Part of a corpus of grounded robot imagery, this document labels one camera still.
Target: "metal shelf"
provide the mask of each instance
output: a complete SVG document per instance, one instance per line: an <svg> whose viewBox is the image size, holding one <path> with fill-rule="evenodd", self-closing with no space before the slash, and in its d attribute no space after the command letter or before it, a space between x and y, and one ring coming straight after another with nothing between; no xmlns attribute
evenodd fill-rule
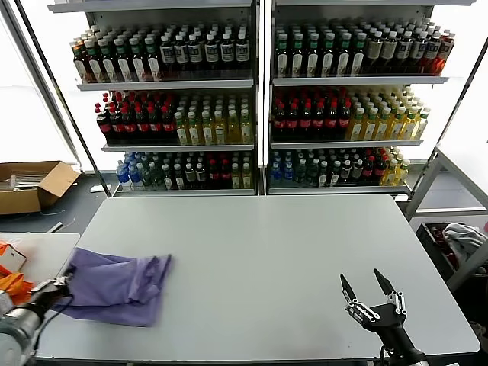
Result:
<svg viewBox="0 0 488 366"><path fill-rule="evenodd" d="M408 194L412 191L408 185L393 187L357 186L357 187L324 187L324 188L269 188L269 194Z"/></svg>
<svg viewBox="0 0 488 366"><path fill-rule="evenodd" d="M273 150L286 149L335 149L335 148L352 148L352 147L381 147L381 146L418 146L423 141L330 141L314 143L271 143Z"/></svg>
<svg viewBox="0 0 488 366"><path fill-rule="evenodd" d="M464 5L476 0L276 0L277 6L295 5Z"/></svg>
<svg viewBox="0 0 488 366"><path fill-rule="evenodd" d="M82 92L105 90L171 90L171 89L217 89L217 88L251 88L254 80L181 80L176 82L104 82L95 84L78 84Z"/></svg>
<svg viewBox="0 0 488 366"><path fill-rule="evenodd" d="M75 0L48 5L47 8L53 13L93 13L153 9L243 8L251 4L251 0L91 0L86 2Z"/></svg>
<svg viewBox="0 0 488 366"><path fill-rule="evenodd" d="M254 196L254 189L194 189L187 191L116 191L114 197L207 197L207 196Z"/></svg>
<svg viewBox="0 0 488 366"><path fill-rule="evenodd" d="M321 85L405 85L444 84L442 76L359 76L344 78L274 78L274 86L321 86Z"/></svg>
<svg viewBox="0 0 488 366"><path fill-rule="evenodd" d="M254 145L203 145L203 146L108 146L105 145L101 148L101 151L106 153L125 153L130 151L132 153L145 153L145 152L200 152L200 151L253 151Z"/></svg>

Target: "purple towel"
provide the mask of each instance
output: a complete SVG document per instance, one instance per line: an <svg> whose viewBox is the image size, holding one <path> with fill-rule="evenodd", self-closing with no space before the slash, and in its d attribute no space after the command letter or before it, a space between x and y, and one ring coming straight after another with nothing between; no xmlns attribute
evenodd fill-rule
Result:
<svg viewBox="0 0 488 366"><path fill-rule="evenodd" d="M126 258L77 248L70 262L76 270L69 283L75 299L63 313L75 319L152 326L170 261L170 255Z"/></svg>

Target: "open cardboard box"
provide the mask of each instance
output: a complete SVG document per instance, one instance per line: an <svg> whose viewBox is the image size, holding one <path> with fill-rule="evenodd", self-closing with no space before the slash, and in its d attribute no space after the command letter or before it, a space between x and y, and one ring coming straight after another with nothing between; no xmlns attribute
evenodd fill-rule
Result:
<svg viewBox="0 0 488 366"><path fill-rule="evenodd" d="M9 179L12 172L46 172L37 188L22 191L0 191L0 215L38 212L52 206L78 178L64 162L6 162L0 164L0 180Z"/></svg>

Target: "cable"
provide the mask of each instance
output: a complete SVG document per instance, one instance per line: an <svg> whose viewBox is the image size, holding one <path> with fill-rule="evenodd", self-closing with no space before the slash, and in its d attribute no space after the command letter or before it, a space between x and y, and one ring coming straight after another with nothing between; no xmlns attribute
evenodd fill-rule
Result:
<svg viewBox="0 0 488 366"><path fill-rule="evenodd" d="M35 357L35 355L37 354L37 350L39 348L39 341L40 341L40 336L43 334L43 331L45 330L45 328L49 325L49 323L51 323L51 321L56 318L58 315L60 315L64 310L66 310L69 305L72 304L72 302L75 300L75 295L73 294L69 294L68 297L71 297L71 299L66 303L66 305L64 307L61 308L61 310L59 310L56 314L54 314L53 316L51 316L41 327L40 327L40 331L39 333L37 333L37 338L36 338L36 342L34 343L34 347L32 348L32 354L31 354L31 357Z"/></svg>

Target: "gray table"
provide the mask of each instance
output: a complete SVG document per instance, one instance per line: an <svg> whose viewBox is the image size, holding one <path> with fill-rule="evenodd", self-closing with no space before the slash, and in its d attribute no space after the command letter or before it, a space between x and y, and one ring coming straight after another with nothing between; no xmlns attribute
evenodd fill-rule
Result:
<svg viewBox="0 0 488 366"><path fill-rule="evenodd" d="M379 268L406 296L406 330L428 355L475 352L477 338L387 195L113 198L82 248L172 253L153 328L74 320L47 328L39 356L110 361L376 358L380 341L344 311L344 273L384 302Z"/></svg>

